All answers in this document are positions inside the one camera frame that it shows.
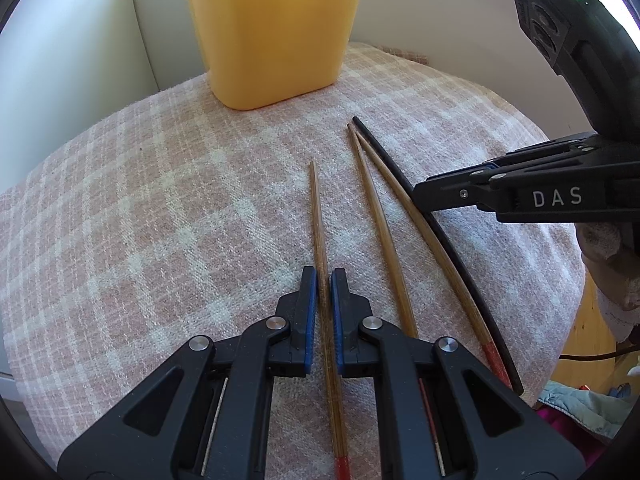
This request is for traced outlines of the gloved right hand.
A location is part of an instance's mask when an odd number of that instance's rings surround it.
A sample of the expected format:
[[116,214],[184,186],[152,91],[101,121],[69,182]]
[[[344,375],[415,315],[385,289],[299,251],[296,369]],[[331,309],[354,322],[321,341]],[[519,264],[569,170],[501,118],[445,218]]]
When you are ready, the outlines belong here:
[[620,344],[639,343],[639,237],[627,222],[576,223],[582,262],[598,289],[605,324]]

